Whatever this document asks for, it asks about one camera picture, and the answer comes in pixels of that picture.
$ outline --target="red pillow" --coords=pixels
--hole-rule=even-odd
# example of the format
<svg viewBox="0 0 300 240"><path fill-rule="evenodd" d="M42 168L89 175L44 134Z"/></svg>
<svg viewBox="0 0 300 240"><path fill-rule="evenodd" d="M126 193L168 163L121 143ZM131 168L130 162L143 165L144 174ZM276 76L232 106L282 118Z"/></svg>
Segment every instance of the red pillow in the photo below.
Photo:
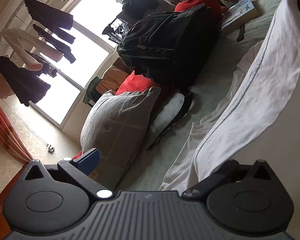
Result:
<svg viewBox="0 0 300 240"><path fill-rule="evenodd" d="M210 7L212 9L214 22L218 24L222 15L219 0L188 0L178 3L174 11L183 12L203 3L206 7Z"/></svg>
<svg viewBox="0 0 300 240"><path fill-rule="evenodd" d="M135 75L134 71L125 79L125 81L123 81L115 95L117 96L124 92L143 92L151 87L161 88L161 92L153 106L153 111L156 111L159 108L159 106L163 103L163 101L168 97L168 95L170 95L173 88L160 86L159 84L152 81L150 78L146 78L143 75Z"/></svg>

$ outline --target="black backpack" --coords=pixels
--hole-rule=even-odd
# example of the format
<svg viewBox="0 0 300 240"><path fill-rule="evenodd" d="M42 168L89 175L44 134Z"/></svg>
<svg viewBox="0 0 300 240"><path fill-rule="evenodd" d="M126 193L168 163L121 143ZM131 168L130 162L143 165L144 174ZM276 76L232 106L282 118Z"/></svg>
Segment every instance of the black backpack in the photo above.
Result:
<svg viewBox="0 0 300 240"><path fill-rule="evenodd" d="M138 21L119 43L119 57L134 69L135 75L171 86L185 96L179 113L160 135L189 110L193 96L188 87L194 83L217 38L212 9L202 4L183 12L151 14Z"/></svg>

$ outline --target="triangular hole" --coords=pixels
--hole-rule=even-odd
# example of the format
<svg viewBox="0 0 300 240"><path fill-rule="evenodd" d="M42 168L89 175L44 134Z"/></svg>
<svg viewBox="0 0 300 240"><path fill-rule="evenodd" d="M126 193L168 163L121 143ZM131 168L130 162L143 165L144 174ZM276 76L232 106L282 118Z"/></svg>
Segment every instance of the triangular hole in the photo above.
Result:
<svg viewBox="0 0 300 240"><path fill-rule="evenodd" d="M254 175L256 179L265 179L265 180L271 180L270 175L268 174L266 168L264 166L259 166L256 174Z"/></svg>
<svg viewBox="0 0 300 240"><path fill-rule="evenodd" d="M25 180L30 180L30 179L40 179L43 178L43 174L40 171L39 167L37 165L32 166L32 168L29 170Z"/></svg>

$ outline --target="book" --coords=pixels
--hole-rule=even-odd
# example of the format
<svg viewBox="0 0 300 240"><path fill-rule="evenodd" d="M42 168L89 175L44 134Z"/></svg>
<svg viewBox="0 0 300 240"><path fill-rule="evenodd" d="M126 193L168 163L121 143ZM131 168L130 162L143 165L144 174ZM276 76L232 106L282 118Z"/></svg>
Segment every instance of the book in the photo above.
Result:
<svg viewBox="0 0 300 240"><path fill-rule="evenodd" d="M221 31L229 34L257 16L258 12L251 0L239 0L222 15Z"/></svg>

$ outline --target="bed sheet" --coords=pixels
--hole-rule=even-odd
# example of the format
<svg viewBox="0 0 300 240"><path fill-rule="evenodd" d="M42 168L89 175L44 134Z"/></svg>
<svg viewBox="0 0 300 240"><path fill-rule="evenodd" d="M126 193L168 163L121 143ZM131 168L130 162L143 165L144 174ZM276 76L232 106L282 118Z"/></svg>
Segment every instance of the bed sheet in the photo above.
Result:
<svg viewBox="0 0 300 240"><path fill-rule="evenodd" d="M228 36L220 36L209 59L204 64L195 84L191 87L194 94L192 108L187 115L168 129L154 146L146 151L154 138L179 110L183 96L176 93L163 106L159 115L148 129L145 143L116 190L158 190L166 171L177 158L189 137L193 122L200 121L211 113L227 95L232 84L233 73L242 56L259 41L269 29L274 12L281 0L253 0L259 17L245 25L244 40L237 42L239 31Z"/></svg>

